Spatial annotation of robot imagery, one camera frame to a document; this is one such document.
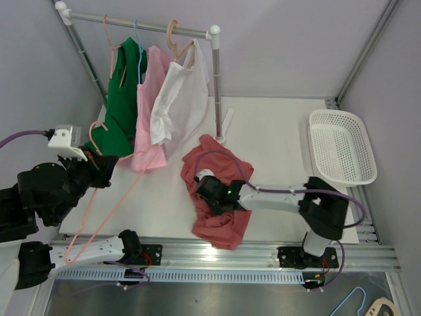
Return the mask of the white perforated plastic basket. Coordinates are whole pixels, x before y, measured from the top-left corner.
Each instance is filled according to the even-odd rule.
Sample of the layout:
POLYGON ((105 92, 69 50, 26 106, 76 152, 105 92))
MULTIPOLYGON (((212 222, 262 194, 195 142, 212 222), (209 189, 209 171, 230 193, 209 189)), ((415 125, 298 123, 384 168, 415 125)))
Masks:
POLYGON ((347 111, 319 109, 309 116, 314 173, 342 187, 371 184, 378 175, 365 125, 347 111))

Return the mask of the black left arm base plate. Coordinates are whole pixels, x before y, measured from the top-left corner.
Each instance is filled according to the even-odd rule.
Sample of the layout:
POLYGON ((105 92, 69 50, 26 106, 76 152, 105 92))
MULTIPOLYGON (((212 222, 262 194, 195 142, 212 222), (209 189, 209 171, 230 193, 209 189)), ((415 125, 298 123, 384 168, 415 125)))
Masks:
POLYGON ((160 244, 141 244, 141 251, 131 257, 118 260, 119 263, 126 265, 139 266, 160 266, 162 259, 162 245, 160 244))

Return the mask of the white t shirt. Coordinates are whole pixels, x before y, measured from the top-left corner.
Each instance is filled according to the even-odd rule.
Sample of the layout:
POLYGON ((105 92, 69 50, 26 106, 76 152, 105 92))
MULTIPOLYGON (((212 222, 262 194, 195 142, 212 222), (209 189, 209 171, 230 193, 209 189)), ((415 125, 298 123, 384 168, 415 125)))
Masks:
POLYGON ((166 159, 190 139, 204 119, 209 81, 205 56, 194 39, 184 63, 170 63, 151 112, 151 143, 163 148, 166 159))

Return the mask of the green t shirt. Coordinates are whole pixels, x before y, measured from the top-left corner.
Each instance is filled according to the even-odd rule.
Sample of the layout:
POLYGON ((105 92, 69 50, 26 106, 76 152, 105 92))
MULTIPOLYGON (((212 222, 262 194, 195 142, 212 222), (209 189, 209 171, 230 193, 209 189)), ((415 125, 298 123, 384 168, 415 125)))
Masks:
POLYGON ((92 150, 103 155, 125 157, 134 152, 136 135, 137 101, 136 70, 139 61, 137 43, 128 38, 118 49, 112 78, 109 80, 108 99, 103 124, 91 131, 91 140, 86 143, 92 150), (126 77, 119 88, 126 66, 126 77))

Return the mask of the pink t shirt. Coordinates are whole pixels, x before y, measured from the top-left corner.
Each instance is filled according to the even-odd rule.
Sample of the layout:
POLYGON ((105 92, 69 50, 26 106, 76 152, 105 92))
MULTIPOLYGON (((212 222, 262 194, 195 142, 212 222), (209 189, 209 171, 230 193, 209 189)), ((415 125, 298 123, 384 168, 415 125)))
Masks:
POLYGON ((142 52, 146 69, 136 70, 137 121, 134 153, 123 160, 134 172, 157 169, 167 165, 163 146, 151 141, 151 113, 170 66, 169 56, 156 46, 142 52))

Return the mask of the blue plastic hanger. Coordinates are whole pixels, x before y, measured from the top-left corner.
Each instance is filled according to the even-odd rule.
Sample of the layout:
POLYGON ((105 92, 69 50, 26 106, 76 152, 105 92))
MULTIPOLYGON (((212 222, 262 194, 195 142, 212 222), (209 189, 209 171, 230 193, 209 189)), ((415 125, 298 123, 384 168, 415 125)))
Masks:
POLYGON ((145 73, 147 70, 147 51, 140 44, 139 36, 137 34, 137 19, 134 20, 134 35, 139 49, 139 61, 137 64, 137 83, 142 84, 145 80, 145 73))

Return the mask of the aluminium rail frame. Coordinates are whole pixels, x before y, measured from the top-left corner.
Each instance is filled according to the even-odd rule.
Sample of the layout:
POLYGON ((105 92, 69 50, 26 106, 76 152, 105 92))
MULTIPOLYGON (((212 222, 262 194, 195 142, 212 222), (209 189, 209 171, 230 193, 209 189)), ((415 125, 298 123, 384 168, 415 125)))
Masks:
MULTIPOLYGON (((198 239, 146 238, 142 244, 163 246, 161 267, 170 269, 269 270, 280 267, 281 246, 300 246, 297 242, 246 241, 235 250, 214 248, 198 239)), ((345 244, 344 271, 399 272, 401 265, 393 246, 345 244)))

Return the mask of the silver white clothes rack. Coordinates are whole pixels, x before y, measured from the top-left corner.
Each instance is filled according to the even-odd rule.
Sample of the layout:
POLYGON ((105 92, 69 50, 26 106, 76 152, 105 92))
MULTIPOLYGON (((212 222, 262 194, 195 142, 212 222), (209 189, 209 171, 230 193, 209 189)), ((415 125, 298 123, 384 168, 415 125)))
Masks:
POLYGON ((88 75, 91 77, 91 81, 96 85, 97 91, 99 92, 102 102, 107 102, 107 92, 103 87, 93 63, 91 62, 86 49, 73 25, 73 20, 85 20, 88 22, 98 22, 105 24, 111 24, 115 26, 123 26, 127 28, 145 30, 150 32, 168 33, 170 35, 175 34, 179 36, 186 36, 190 38, 197 38, 207 40, 210 43, 212 49, 212 67, 213 67, 213 84, 214 84, 214 112, 215 112, 215 125, 216 125, 216 136, 215 139, 220 143, 224 144, 226 141, 226 134, 230 127, 231 121, 234 117, 234 110, 229 108, 226 114, 222 113, 222 95, 221 95, 221 77, 220 77, 220 28, 217 25, 212 25, 207 31, 193 30, 189 28, 180 28, 173 26, 168 29, 164 25, 151 24, 148 22, 138 22, 136 20, 128 20, 122 18, 103 18, 98 14, 80 13, 73 11, 68 8, 64 1, 52 1, 52 6, 57 12, 62 24, 66 28, 68 35, 70 36, 71 42, 76 48, 76 51, 81 56, 88 75))

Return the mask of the coral red t shirt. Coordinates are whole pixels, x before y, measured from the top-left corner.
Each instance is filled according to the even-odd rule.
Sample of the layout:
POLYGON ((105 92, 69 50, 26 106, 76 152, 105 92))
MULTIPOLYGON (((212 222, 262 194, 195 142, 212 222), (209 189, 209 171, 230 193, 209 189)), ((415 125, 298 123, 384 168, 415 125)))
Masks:
POLYGON ((236 249, 251 217, 237 198, 251 178, 253 166, 207 134, 199 138, 199 145, 182 161, 181 177, 197 214, 192 233, 216 248, 236 249))

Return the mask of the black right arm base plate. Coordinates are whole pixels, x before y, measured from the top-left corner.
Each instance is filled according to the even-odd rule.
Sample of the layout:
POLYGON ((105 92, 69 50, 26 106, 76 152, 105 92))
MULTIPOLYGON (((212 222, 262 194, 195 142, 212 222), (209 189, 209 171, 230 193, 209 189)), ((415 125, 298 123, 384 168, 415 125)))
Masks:
POLYGON ((327 263, 329 268, 339 268, 338 256, 335 248, 328 247, 321 257, 305 253, 302 247, 281 246, 277 248, 278 260, 281 268, 292 269, 321 269, 323 263, 327 263))

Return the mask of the wooden hanger on floor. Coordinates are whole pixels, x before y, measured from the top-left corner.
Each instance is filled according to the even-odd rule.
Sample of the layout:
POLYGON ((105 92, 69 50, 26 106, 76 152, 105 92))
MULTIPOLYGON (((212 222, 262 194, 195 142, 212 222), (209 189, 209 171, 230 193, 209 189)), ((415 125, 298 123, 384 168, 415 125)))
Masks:
POLYGON ((384 311, 383 315, 392 315, 392 316, 400 316, 401 312, 399 311, 398 307, 390 300, 385 297, 381 297, 376 299, 371 306, 368 308, 368 311, 364 314, 365 316, 375 316, 379 315, 379 312, 382 308, 386 306, 390 313, 384 311))

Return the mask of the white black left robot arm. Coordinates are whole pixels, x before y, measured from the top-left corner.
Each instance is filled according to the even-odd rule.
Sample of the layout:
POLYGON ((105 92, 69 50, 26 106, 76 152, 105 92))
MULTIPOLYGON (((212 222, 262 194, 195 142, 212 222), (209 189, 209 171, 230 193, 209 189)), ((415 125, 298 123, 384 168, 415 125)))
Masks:
POLYGON ((37 217, 44 226, 58 226, 89 188, 108 188, 117 162, 116 156, 95 153, 82 160, 60 157, 19 173, 13 187, 1 190, 1 289, 31 288, 77 265, 140 260, 142 246, 133 230, 87 246, 25 241, 38 232, 37 217))

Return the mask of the blue hanger on floor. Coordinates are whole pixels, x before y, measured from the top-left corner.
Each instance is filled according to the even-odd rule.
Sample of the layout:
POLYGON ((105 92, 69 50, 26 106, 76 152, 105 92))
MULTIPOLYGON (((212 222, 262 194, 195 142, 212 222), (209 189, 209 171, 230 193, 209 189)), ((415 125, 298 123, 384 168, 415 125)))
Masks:
POLYGON ((328 315, 339 315, 346 307, 351 308, 351 315, 362 315, 367 299, 366 290, 361 286, 354 287, 328 315))

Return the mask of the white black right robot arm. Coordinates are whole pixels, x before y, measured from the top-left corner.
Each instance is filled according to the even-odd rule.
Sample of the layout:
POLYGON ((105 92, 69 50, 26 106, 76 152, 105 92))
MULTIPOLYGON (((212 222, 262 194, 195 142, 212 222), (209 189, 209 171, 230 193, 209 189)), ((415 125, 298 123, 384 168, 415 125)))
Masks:
POLYGON ((223 184, 212 171, 205 169, 194 180, 195 193, 205 201, 212 215, 254 210, 300 215, 309 231, 300 248, 278 248, 281 267, 303 270, 339 266, 329 243, 342 239, 349 202, 321 178, 312 176, 303 185, 285 188, 253 188, 244 180, 223 184))

